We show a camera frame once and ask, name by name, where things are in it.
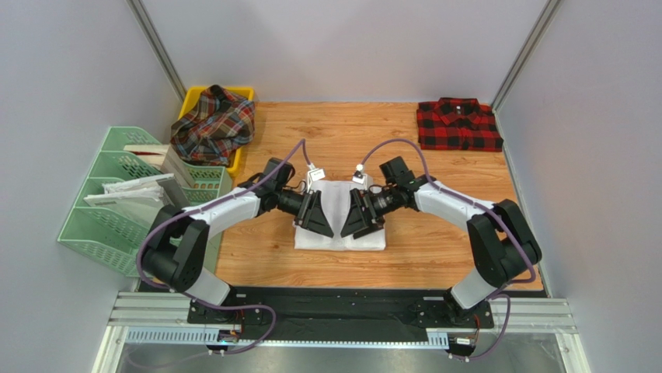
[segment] gray wall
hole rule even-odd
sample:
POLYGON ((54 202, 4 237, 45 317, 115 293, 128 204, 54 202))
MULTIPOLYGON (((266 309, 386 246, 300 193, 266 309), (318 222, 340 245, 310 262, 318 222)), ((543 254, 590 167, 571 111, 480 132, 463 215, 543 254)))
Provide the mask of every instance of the gray wall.
POLYGON ((125 2, 0 9, 0 371, 88 372, 127 280, 55 239, 106 129, 179 102, 125 2))
POLYGON ((660 371, 662 2, 564 2, 499 112, 595 372, 660 371))
POLYGON ((186 86, 262 100, 490 101, 545 0, 144 0, 186 86))

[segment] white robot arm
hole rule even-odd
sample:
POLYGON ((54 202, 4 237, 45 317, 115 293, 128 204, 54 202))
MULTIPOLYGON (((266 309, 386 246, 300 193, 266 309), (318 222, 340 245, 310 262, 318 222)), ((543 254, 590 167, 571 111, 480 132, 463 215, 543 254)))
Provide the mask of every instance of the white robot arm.
POLYGON ((379 167, 386 186, 376 193, 359 189, 350 192, 350 212, 341 235, 354 235, 356 239, 382 229, 384 215, 400 207, 438 216, 467 232, 476 268, 444 296, 449 318, 465 319, 480 302, 528 269, 512 241, 498 238, 496 230, 500 230, 500 225, 494 217, 500 218, 514 234, 531 263, 536 264, 542 258, 538 243, 513 201, 495 204, 451 190, 436 180, 432 185, 425 176, 414 177, 401 157, 379 167))
POLYGON ((321 192, 299 193, 286 187, 294 175, 294 167, 290 163, 285 163, 275 176, 264 180, 254 190, 246 191, 254 185, 253 181, 262 181, 280 162, 280 159, 271 159, 263 173, 240 184, 231 192, 231 195, 237 197, 224 203, 217 204, 218 200, 213 200, 183 211, 165 206, 157 215, 151 230, 178 214, 200 212, 178 219, 156 234, 144 251, 143 267, 180 293, 187 293, 192 298, 212 305, 221 305, 232 292, 232 286, 203 268, 207 241, 218 233, 277 208, 294 215, 296 225, 333 237, 333 231, 322 211, 321 192), (178 238, 181 238, 179 245, 171 243, 171 239, 178 238))

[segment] wooden surface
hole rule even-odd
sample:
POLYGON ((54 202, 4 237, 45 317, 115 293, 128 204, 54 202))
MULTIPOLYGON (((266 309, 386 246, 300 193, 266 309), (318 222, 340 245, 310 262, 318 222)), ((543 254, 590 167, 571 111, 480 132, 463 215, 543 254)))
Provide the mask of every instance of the wooden surface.
MULTIPOLYGON (((301 138, 328 180, 349 180, 356 164, 379 142, 417 142, 416 104, 258 103, 256 137, 247 146, 236 180, 261 172, 271 157, 283 158, 301 138)), ((483 200, 515 200, 502 153, 424 153, 430 173, 448 187, 483 200)), ((415 175, 423 173, 413 148, 390 144, 366 164, 376 183, 384 182, 378 166, 398 155, 415 175)), ((301 152, 290 162, 297 170, 294 184, 307 168, 301 152)), ((225 231, 216 274, 234 285, 449 288, 473 268, 468 236, 450 223, 410 209, 392 212, 386 221, 384 251, 295 250, 292 216, 273 210, 225 231)), ((542 283, 516 288, 540 290, 542 283)))

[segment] red plaid shirt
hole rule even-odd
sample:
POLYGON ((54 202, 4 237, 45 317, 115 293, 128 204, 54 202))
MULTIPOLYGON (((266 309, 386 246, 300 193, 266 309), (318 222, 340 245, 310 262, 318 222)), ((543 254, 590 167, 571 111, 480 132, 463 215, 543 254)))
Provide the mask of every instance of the red plaid shirt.
POLYGON ((255 104, 213 85, 171 126, 170 144, 188 163, 227 166, 230 154, 253 139, 255 104))
POLYGON ((501 152, 503 146, 492 108, 477 99, 419 103, 416 122, 421 149, 501 152))

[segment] yellow plastic crate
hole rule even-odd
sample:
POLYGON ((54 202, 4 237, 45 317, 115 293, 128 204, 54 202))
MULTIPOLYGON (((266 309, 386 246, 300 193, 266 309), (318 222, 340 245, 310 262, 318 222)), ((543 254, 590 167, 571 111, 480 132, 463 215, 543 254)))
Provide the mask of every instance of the yellow plastic crate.
MULTIPOLYGON (((184 114, 188 113, 193 109, 195 104, 197 103, 198 99, 200 98, 200 94, 202 91, 207 89, 208 87, 191 87, 189 88, 188 92, 186 92, 186 98, 184 98, 184 104, 182 105, 182 109, 179 112, 179 119, 181 119, 184 114)), ((255 97, 255 91, 253 91, 252 88, 250 87, 223 87, 227 89, 228 91, 234 92, 240 96, 244 96, 245 98, 253 101, 253 98, 255 97)), ((243 155, 243 149, 244 147, 240 147, 235 152, 230 155, 229 160, 229 165, 228 167, 225 168, 225 171, 230 175, 231 178, 237 177, 239 174, 239 162, 241 161, 242 155, 243 155)))

